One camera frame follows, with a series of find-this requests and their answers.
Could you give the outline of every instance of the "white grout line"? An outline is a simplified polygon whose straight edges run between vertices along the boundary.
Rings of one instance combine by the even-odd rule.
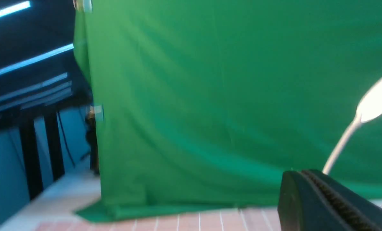
[[[224,231],[224,222],[222,221],[222,212],[219,211],[219,219],[221,221],[221,230]]]
[[[264,220],[265,220],[265,224],[267,224],[267,227],[269,229],[269,231],[273,231],[273,228],[272,226],[270,225],[270,222],[269,222],[269,219],[267,217],[267,214],[265,213],[265,211],[263,209],[261,209],[261,214],[262,216],[264,217]]]
[[[179,231],[179,214],[177,216],[177,231]]]
[[[158,221],[159,221],[159,217],[157,217],[157,218],[155,219],[154,231],[157,231],[157,229],[158,229]]]
[[[199,231],[201,231],[201,212],[198,213],[198,227]]]
[[[133,228],[131,229],[131,231],[135,231],[136,229],[137,229],[137,219],[134,222],[134,225],[133,225]]]
[[[244,211],[240,210],[240,214],[241,214],[242,222],[244,223],[245,231],[249,231],[248,226],[246,224]]]

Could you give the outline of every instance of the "green backdrop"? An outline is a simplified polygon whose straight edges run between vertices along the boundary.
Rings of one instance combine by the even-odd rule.
[[[275,206],[382,76],[382,0],[93,0],[75,56],[103,105],[91,221]],[[382,117],[332,177],[382,198]]]

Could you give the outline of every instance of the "fluorescent light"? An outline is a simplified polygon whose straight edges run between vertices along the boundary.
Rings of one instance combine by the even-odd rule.
[[[22,2],[22,3],[16,4],[14,6],[9,6],[7,8],[1,9],[0,10],[0,18],[3,17],[3,16],[6,16],[8,14],[21,11],[23,9],[27,9],[30,6],[31,6],[30,5],[30,1],[25,1],[25,2]]]
[[[16,100],[16,101],[13,101],[13,102],[10,102],[8,104],[5,104],[5,105],[2,105],[0,106],[0,111],[4,111],[6,109],[9,109],[11,107],[15,107],[15,106],[18,106],[18,105],[21,105],[21,104],[25,104],[25,103],[28,103],[30,101],[34,101],[34,100],[37,100],[37,99],[40,99],[40,98],[43,98],[43,97],[47,97],[49,95],[52,95],[58,91],[61,91],[65,88],[70,88],[71,87],[71,81],[67,82],[67,83],[62,83],[50,90],[47,90],[45,92],[41,92],[41,93],[38,93],[38,94],[34,94],[32,96],[28,96],[28,97],[25,97],[25,98],[22,98],[22,99],[19,99],[19,100]]]
[[[28,60],[25,60],[25,61],[21,61],[19,63],[10,65],[8,67],[4,67],[4,68],[0,69],[0,75],[6,74],[8,72],[17,70],[19,68],[28,66],[28,65],[33,64],[33,63],[37,63],[37,62],[45,60],[45,59],[47,59],[49,57],[53,57],[55,55],[61,54],[61,53],[66,52],[66,51],[69,51],[69,50],[71,50],[73,48],[74,48],[73,44],[68,44],[68,45],[66,45],[64,47],[57,48],[57,49],[55,49],[53,51],[49,51],[49,52],[44,53],[42,55],[33,57],[31,59],[28,59]]]
[[[68,74],[67,73],[63,73],[63,74],[61,74],[59,76],[56,76],[56,77],[54,77],[52,79],[46,80],[43,83],[38,83],[38,84],[35,84],[35,85],[32,85],[32,86],[29,86],[27,88],[19,89],[17,91],[8,93],[6,95],[2,95],[2,96],[0,96],[0,102],[8,100],[9,98],[14,98],[14,97],[22,95],[22,94],[26,94],[26,93],[29,93],[29,92],[32,92],[32,91],[39,90],[39,89],[41,89],[43,87],[46,87],[46,86],[52,85],[54,83],[57,83],[60,80],[66,79],[67,77],[68,77]]]

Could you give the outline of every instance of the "cable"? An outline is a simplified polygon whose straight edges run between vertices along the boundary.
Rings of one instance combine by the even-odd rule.
[[[71,164],[75,168],[76,167],[76,163],[73,161],[73,158],[71,157],[70,149],[68,148],[67,140],[65,138],[64,128],[62,126],[62,117],[60,116],[60,112],[59,111],[57,111],[57,115],[59,117],[60,127],[62,129],[63,139],[64,139],[64,143],[65,143],[65,149],[67,150],[67,154],[68,154],[68,157],[70,158]]]
[[[17,148],[17,145],[16,145],[16,143],[14,141],[14,138],[13,138],[13,135],[12,135],[11,131],[12,130],[8,130],[8,134],[9,134],[11,143],[13,145],[13,148],[16,151],[16,157],[17,157],[17,159],[18,159],[18,161],[20,163],[21,169],[23,170],[24,173],[26,173],[26,168],[24,167],[23,161],[21,161],[21,153],[19,152],[19,149]]]

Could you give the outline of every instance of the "gooseneck lamp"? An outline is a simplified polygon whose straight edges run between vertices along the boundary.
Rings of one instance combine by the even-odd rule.
[[[382,78],[377,81],[361,99],[356,109],[356,115],[349,127],[343,133],[338,144],[333,149],[323,173],[328,175],[341,151],[345,147],[352,134],[364,123],[367,123],[382,114]]]

